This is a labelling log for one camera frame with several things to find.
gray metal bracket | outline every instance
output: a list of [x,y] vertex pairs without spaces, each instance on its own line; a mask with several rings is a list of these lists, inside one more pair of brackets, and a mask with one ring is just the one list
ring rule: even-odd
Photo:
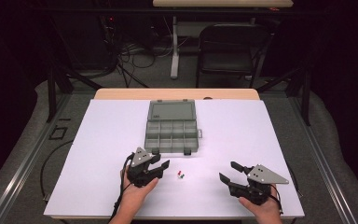
[[282,176],[270,171],[269,168],[257,164],[248,174],[248,178],[261,184],[289,184],[289,181]]
[[135,167],[146,161],[150,161],[152,158],[153,157],[149,153],[147,153],[143,148],[138,147],[136,149],[135,155],[133,156],[131,167]]

dark wall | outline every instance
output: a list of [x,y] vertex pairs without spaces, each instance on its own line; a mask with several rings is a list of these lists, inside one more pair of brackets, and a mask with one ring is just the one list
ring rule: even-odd
[[45,65],[22,26],[21,12],[0,1],[0,169],[17,143],[36,103],[34,87]]
[[[295,4],[303,9],[326,8],[318,1],[296,0]],[[358,178],[358,1],[330,1],[328,6],[336,7],[337,20],[314,62],[311,89],[331,113],[344,159]],[[277,77],[298,66],[313,49],[312,41],[323,22],[284,20],[270,45],[262,75]]]
[[[61,8],[93,8],[97,7],[92,0],[42,0],[31,2],[46,2],[37,7]],[[106,44],[106,37],[95,15],[53,15],[50,32],[55,32],[62,40],[62,46],[68,54],[71,67],[77,70],[103,70],[114,66]]]
[[346,1],[342,9],[311,88],[331,113],[344,159],[358,178],[358,1]]

chair backrest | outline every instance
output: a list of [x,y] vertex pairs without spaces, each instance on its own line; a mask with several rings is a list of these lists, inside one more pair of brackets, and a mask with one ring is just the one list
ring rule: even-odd
[[267,27],[259,24],[216,24],[200,33],[200,48],[205,42],[263,46],[270,38]]

table leg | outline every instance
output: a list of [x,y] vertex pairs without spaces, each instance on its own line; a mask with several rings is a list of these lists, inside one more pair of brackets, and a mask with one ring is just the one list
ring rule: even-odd
[[172,67],[171,67],[171,78],[178,78],[179,69],[179,53],[178,53],[178,33],[177,33],[177,21],[176,17],[173,17],[172,22]]

forearm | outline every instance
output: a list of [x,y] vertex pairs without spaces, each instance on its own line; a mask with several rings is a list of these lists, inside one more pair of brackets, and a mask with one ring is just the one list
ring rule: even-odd
[[120,207],[109,224],[130,224],[135,214],[131,209]]
[[281,216],[279,214],[274,216],[256,217],[258,224],[282,224]]

